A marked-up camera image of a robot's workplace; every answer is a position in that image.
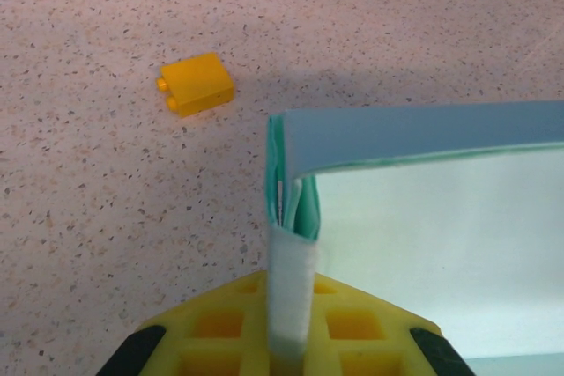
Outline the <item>light blue paper box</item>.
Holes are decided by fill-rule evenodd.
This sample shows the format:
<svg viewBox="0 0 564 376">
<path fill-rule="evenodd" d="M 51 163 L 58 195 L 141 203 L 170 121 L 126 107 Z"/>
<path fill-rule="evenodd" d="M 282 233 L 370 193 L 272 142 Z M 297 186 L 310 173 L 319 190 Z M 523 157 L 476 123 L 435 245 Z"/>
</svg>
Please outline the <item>light blue paper box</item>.
<svg viewBox="0 0 564 376">
<path fill-rule="evenodd" d="M 440 324 L 445 376 L 564 376 L 564 100 L 268 121 L 268 338 L 312 365 L 316 276 Z"/>
</svg>

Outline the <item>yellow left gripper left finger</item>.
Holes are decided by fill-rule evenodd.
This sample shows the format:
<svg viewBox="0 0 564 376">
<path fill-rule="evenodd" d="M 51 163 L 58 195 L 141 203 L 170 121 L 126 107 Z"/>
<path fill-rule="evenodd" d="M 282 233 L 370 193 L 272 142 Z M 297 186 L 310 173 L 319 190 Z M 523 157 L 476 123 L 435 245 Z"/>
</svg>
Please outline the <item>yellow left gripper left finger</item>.
<svg viewBox="0 0 564 376">
<path fill-rule="evenodd" d="M 99 376 L 271 376 L 266 316 L 257 271 L 145 321 Z"/>
</svg>

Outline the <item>yellow toy brick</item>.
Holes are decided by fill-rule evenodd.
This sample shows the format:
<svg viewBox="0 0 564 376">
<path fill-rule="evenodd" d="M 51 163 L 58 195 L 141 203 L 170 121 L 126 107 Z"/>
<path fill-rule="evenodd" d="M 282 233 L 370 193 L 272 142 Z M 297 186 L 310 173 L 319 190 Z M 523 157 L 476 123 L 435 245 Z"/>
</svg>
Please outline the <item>yellow toy brick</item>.
<svg viewBox="0 0 564 376">
<path fill-rule="evenodd" d="M 216 53 L 197 55 L 160 68 L 158 89 L 180 117 L 198 114 L 234 99 L 234 81 Z"/>
</svg>

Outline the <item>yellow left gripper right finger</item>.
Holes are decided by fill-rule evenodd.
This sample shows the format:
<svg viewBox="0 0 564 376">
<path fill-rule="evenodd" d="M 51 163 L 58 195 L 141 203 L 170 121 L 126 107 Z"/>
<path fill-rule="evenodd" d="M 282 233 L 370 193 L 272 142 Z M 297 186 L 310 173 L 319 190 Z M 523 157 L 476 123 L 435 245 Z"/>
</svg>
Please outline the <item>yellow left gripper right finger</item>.
<svg viewBox="0 0 564 376">
<path fill-rule="evenodd" d="M 433 322 L 317 276 L 305 376 L 476 376 Z"/>
</svg>

